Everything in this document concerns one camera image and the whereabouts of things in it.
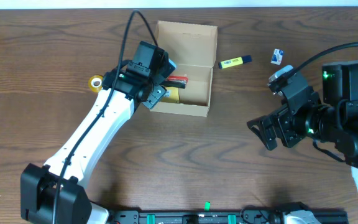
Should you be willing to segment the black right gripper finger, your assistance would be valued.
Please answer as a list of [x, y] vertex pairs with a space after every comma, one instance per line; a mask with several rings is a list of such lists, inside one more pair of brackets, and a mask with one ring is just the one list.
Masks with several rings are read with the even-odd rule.
[[278, 124], [279, 115], [277, 113], [263, 115], [255, 119], [254, 129], [260, 131], [262, 129], [268, 129], [270, 126], [275, 130], [280, 130]]
[[255, 120], [247, 122], [247, 127], [262, 141], [265, 148], [272, 151], [277, 147], [276, 133], [273, 127], [262, 129], [260, 131], [254, 129]]

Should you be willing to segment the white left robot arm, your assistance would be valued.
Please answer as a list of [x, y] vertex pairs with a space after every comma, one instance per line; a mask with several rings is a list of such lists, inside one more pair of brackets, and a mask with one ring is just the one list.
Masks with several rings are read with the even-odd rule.
[[139, 105], [152, 109], [166, 93], [164, 81], [176, 69], [168, 52], [140, 42], [131, 60], [94, 75], [97, 98], [69, 140], [39, 167], [21, 174], [21, 217], [31, 223], [107, 223], [110, 211], [92, 202], [85, 189], [113, 137]]

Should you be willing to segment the yellow tape roll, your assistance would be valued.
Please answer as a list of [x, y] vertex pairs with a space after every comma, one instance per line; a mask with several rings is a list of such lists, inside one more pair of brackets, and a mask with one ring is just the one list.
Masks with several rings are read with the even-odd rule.
[[103, 76], [93, 75], [88, 80], [88, 87], [92, 92], [99, 93], [102, 89]]

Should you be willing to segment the yellow sticky note pad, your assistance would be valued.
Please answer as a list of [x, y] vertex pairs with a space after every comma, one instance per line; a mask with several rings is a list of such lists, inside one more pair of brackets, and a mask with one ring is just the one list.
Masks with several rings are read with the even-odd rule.
[[176, 87], [166, 87], [166, 92], [163, 95], [161, 101], [165, 103], [179, 103], [180, 95], [179, 89]]

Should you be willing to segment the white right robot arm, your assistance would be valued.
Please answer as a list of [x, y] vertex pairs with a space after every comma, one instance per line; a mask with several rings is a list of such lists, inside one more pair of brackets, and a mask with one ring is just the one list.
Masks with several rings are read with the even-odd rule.
[[291, 148], [304, 138], [330, 142], [343, 158], [323, 153], [351, 167], [358, 192], [358, 60], [322, 66], [323, 92], [308, 84], [300, 69], [287, 65], [274, 73], [268, 87], [282, 97], [281, 107], [247, 122], [269, 151], [277, 140]]

